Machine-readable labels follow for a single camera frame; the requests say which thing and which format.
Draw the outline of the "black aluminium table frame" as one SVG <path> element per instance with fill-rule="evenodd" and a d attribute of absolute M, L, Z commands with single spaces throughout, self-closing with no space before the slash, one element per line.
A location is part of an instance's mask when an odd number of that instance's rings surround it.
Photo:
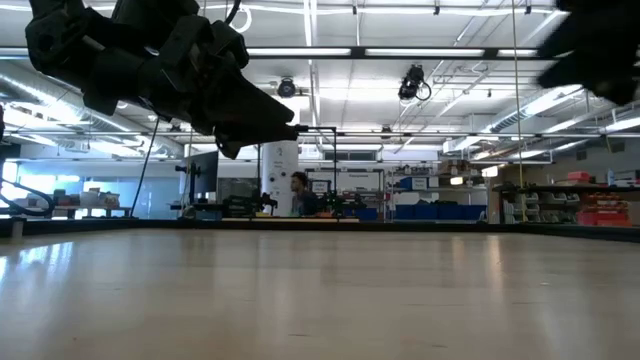
<path fill-rule="evenodd" d="M 418 233 L 490 233 L 527 234 L 583 238 L 640 244 L 640 227 L 598 227 L 560 224 L 454 224 L 454 223 L 359 223 L 320 219 L 226 219 L 201 220 L 27 220 L 0 219 L 0 239 L 13 232 L 21 235 L 48 235 L 75 232 L 171 229 L 171 230 L 251 230 L 251 231 L 320 231 L 320 232 L 418 232 Z"/>

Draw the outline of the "black tubular stand frame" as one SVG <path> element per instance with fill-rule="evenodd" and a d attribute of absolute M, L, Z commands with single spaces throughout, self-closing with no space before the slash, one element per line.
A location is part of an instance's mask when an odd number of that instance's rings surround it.
<path fill-rule="evenodd" d="M 335 126 L 307 126 L 307 125 L 295 125 L 294 129 L 298 135 L 313 133 L 316 137 L 323 137 L 325 131 L 330 131 L 333 135 L 332 138 L 332 147 L 333 147 L 333 158 L 332 158 L 332 174 L 333 179 L 330 181 L 328 186 L 328 192 L 325 195 L 327 209 L 331 211 L 332 216 L 336 217 L 336 200 L 337 200 L 337 137 L 338 131 Z"/>

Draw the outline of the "red stacked crates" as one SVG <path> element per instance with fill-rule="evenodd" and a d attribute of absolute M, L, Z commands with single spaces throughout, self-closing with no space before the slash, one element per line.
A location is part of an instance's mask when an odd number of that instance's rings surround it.
<path fill-rule="evenodd" d="M 632 226 L 629 216 L 629 203 L 615 193 L 581 195 L 576 221 L 582 226 Z"/>

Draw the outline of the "person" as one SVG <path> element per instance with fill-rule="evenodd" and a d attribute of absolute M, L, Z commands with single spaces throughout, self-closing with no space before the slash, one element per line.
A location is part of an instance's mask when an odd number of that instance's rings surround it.
<path fill-rule="evenodd" d="M 294 172 L 291 175 L 292 208 L 293 217 L 312 217 L 318 212 L 317 197 L 308 188 L 308 177 L 303 172 Z"/>

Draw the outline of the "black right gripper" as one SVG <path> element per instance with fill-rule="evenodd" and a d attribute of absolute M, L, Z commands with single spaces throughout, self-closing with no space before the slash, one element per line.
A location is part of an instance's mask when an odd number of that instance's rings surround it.
<path fill-rule="evenodd" d="M 640 90 L 640 0 L 556 0 L 566 19 L 537 47 L 537 56 L 555 57 L 571 51 L 612 56 L 620 63 L 566 57 L 538 77 L 542 88 L 580 85 L 617 105 L 636 98 Z"/>

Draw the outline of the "black shelving unit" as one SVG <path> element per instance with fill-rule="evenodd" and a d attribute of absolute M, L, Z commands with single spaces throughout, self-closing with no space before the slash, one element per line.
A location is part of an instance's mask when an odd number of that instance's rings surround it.
<path fill-rule="evenodd" d="M 640 186 L 582 185 L 500 185 L 494 219 L 500 224 L 579 225 L 576 213 L 580 196 L 592 193 L 615 193 L 629 203 L 632 226 L 640 224 Z"/>

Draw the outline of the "white board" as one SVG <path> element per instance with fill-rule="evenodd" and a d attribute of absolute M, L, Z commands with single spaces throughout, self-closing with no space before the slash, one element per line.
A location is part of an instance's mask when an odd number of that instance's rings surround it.
<path fill-rule="evenodd" d="M 338 169 L 336 172 L 329 168 L 306 169 L 313 192 L 337 193 L 355 191 L 381 191 L 383 189 L 383 175 L 381 171 L 366 169 Z"/>

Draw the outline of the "black monitor on stand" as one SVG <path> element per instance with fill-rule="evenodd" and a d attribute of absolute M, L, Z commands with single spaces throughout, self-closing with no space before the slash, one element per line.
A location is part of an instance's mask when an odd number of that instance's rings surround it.
<path fill-rule="evenodd" d="M 218 162 L 219 153 L 214 151 L 190 156 L 175 166 L 188 204 L 195 203 L 198 194 L 217 191 Z"/>

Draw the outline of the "cluttered background table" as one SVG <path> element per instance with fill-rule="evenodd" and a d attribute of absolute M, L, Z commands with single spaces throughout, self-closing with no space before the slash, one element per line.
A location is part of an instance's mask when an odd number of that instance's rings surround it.
<path fill-rule="evenodd" d="M 53 193 L 54 210 L 49 218 L 75 219 L 79 212 L 84 217 L 93 217 L 94 210 L 104 212 L 103 217 L 113 217 L 121 212 L 123 217 L 130 217 L 132 210 L 120 204 L 120 195 L 112 192 L 101 192 L 99 188 L 91 188 L 77 194 L 67 193 L 64 189 L 55 189 Z"/>

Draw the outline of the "black overhead frame bar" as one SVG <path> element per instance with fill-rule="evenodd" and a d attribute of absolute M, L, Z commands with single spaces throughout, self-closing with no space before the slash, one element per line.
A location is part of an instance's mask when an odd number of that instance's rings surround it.
<path fill-rule="evenodd" d="M 556 57 L 542 57 L 534 48 L 499 47 L 249 47 L 251 59 L 306 60 L 478 60 L 478 61 L 551 61 Z"/>

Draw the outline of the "white round column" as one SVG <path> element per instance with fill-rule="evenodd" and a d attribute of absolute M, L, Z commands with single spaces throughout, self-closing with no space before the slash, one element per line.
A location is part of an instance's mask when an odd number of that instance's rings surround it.
<path fill-rule="evenodd" d="M 277 217 L 288 217 L 292 211 L 291 176 L 299 169 L 296 141 L 279 141 L 261 146 L 261 189 L 278 203 Z"/>

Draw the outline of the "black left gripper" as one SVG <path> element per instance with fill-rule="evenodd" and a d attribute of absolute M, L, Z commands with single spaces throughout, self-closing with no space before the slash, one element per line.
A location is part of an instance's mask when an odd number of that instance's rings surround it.
<path fill-rule="evenodd" d="M 144 57 L 89 36 L 82 43 L 95 55 L 82 87 L 84 105 L 92 110 L 111 115 L 117 102 L 136 102 L 160 117 L 184 120 L 198 133 L 214 135 L 218 151 L 230 159 L 245 146 L 298 137 L 284 125 L 294 112 L 248 81 L 230 58 L 196 71 L 190 65 L 164 65 L 160 50 Z"/>

